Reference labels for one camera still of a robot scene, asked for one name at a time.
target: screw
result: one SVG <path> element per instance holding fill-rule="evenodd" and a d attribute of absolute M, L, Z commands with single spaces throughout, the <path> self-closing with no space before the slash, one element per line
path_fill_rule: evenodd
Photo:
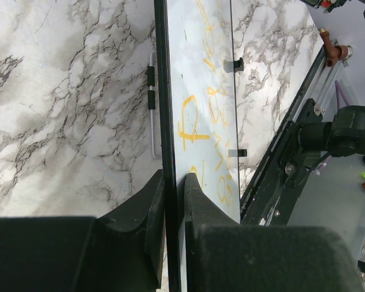
<path fill-rule="evenodd" d="M 294 165 L 292 163 L 288 163 L 287 166 L 285 166 L 285 173 L 287 175 L 291 175 L 294 170 Z"/>
<path fill-rule="evenodd" d="M 314 113 L 317 115 L 317 116 L 320 116 L 321 114 L 321 105 L 320 104 L 316 104 L 314 105 Z"/>

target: black clamp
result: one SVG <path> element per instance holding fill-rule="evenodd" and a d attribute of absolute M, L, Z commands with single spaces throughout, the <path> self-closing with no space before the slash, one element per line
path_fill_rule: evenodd
<path fill-rule="evenodd" d="M 245 70 L 245 66 L 243 64 L 243 58 L 239 58 L 239 60 L 234 61 L 234 72 L 238 72 L 238 71 L 244 71 Z"/>

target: marble surface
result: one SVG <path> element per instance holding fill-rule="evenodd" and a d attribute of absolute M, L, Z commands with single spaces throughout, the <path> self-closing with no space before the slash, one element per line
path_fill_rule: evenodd
<path fill-rule="evenodd" d="M 100 216 L 162 167 L 147 109 L 153 11 L 0 1 L 0 216 Z"/>
<path fill-rule="evenodd" d="M 321 42 L 299 0 L 233 5 L 243 189 Z M 161 168 L 145 85 L 154 43 L 153 1 L 0 1 L 0 216 L 100 216 Z"/>
<path fill-rule="evenodd" d="M 234 56 L 245 70 L 235 76 L 240 193 L 243 194 L 322 47 L 300 0 L 232 2 Z"/>

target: black plastic bracket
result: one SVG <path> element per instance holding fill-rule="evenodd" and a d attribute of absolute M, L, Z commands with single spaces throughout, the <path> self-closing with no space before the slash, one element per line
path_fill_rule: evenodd
<path fill-rule="evenodd" d="M 127 272 L 121 271 L 109 285 L 124 282 L 121 291 L 150 292 L 160 288 L 165 241 L 162 170 L 158 170 L 138 193 L 99 220 L 106 224 L 114 239 L 108 261 L 127 263 Z M 138 281 L 129 266 L 142 273 L 143 280 Z"/>
<path fill-rule="evenodd" d="M 247 149 L 230 149 L 229 157 L 246 157 L 248 155 Z"/>
<path fill-rule="evenodd" d="M 147 86 L 156 86 L 156 74 L 154 66 L 147 66 Z"/>
<path fill-rule="evenodd" d="M 288 121 L 277 144 L 272 146 L 262 175 L 249 196 L 242 202 L 243 224 L 287 224 L 294 205 L 308 178 L 305 168 L 311 156 L 298 143 L 298 129 L 303 123 L 318 123 L 322 116 L 314 113 L 315 101 L 308 99 L 296 123 Z"/>
<path fill-rule="evenodd" d="M 239 60 L 234 61 L 234 72 L 240 72 L 240 71 L 244 71 L 245 70 L 245 66 L 243 64 L 243 58 L 239 58 Z"/>
<path fill-rule="evenodd" d="M 357 261 L 357 267 L 360 272 L 365 273 L 365 262 L 363 262 L 362 260 Z"/>

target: metal rod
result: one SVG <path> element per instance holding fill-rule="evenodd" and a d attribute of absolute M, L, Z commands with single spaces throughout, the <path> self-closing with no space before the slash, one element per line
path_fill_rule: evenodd
<path fill-rule="evenodd" d="M 150 53 L 150 59 L 148 62 L 149 66 L 154 66 L 154 60 L 153 56 L 156 53 L 156 51 L 152 51 Z M 154 87 L 152 85 L 149 86 L 149 90 L 154 90 Z M 151 128 L 151 155 L 153 159 L 161 159 L 160 156 L 156 154 L 156 146 L 155 146 L 155 134 L 154 134 L 154 110 L 150 110 L 150 128 Z"/>

